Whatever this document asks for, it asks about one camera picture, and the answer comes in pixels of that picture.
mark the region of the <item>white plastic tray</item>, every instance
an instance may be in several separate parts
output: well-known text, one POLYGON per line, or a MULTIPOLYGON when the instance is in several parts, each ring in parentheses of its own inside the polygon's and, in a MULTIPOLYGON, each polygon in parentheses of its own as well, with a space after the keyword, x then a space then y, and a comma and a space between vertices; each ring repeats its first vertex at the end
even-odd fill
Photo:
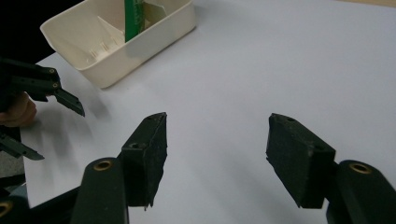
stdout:
POLYGON ((86 0, 45 21, 49 45, 99 88, 116 83, 195 27, 191 0, 147 0, 164 18, 124 42, 124 0, 86 0))

